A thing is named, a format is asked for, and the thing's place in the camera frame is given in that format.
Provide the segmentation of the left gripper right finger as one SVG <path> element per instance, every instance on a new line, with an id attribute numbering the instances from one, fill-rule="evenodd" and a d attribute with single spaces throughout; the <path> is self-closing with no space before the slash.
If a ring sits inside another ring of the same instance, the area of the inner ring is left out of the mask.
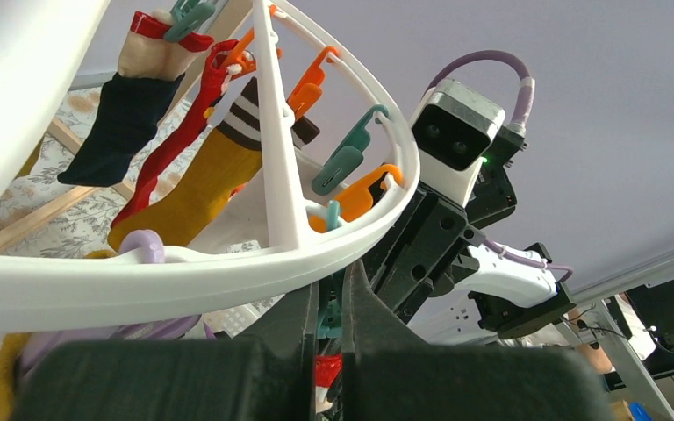
<path id="1" fill-rule="evenodd" d="M 346 420 L 611 420 L 592 368 L 569 351 L 431 345 L 373 293 L 360 260 L 342 292 Z"/>

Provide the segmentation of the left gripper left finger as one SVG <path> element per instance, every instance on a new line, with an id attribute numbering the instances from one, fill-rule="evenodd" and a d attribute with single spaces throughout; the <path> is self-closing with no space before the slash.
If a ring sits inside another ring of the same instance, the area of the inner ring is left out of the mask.
<path id="1" fill-rule="evenodd" d="M 319 287 L 232 339 L 81 341 L 52 351 L 15 420 L 311 420 Z"/>

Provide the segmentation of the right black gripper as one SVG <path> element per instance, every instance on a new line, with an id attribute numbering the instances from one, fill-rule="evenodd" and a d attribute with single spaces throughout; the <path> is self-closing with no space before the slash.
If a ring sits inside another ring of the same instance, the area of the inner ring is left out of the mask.
<path id="1" fill-rule="evenodd" d="M 364 256 L 369 285 L 404 323 L 431 296 L 451 291 L 451 264 L 483 233 L 465 209 L 424 182 L 418 184 L 392 228 Z"/>

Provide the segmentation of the teal clothespin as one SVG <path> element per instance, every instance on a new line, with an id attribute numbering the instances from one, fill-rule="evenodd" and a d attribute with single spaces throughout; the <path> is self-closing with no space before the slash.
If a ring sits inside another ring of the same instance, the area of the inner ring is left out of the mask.
<path id="1" fill-rule="evenodd" d="M 340 203 L 337 200 L 330 200 L 326 207 L 328 232 L 341 226 L 340 217 Z M 342 334 L 341 300 L 344 278 L 345 269 L 341 269 L 319 282 L 318 339 L 335 339 Z"/>

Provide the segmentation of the santa sock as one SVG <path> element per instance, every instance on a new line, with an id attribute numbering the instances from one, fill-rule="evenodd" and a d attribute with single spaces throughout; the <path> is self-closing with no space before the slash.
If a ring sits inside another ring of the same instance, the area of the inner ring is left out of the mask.
<path id="1" fill-rule="evenodd" d="M 333 407 L 335 382 L 341 374 L 342 354 L 317 355 L 315 360 L 315 410 L 322 413 Z"/>

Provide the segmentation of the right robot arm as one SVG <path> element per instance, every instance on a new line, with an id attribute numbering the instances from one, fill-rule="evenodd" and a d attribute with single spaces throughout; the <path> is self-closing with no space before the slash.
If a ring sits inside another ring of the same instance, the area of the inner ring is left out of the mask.
<path id="1" fill-rule="evenodd" d="M 428 343 L 517 339 L 574 307 L 544 246 L 488 240 L 461 205 L 425 183 L 362 261 L 376 295 Z"/>

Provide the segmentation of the white round clip hanger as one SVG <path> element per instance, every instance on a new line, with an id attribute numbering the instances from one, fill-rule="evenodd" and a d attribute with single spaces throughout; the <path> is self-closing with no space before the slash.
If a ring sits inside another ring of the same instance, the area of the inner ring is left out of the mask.
<path id="1" fill-rule="evenodd" d="M 367 101 L 388 108 L 386 193 L 360 217 L 325 233 L 304 196 L 308 159 L 291 145 L 277 37 L 269 3 L 253 4 L 263 168 L 189 247 L 167 245 L 160 263 L 140 250 L 103 260 L 0 255 L 0 333 L 44 332 L 181 318 L 300 289 L 360 259 L 409 204 L 420 176 L 419 149 L 393 98 L 349 51 L 334 59 Z"/>

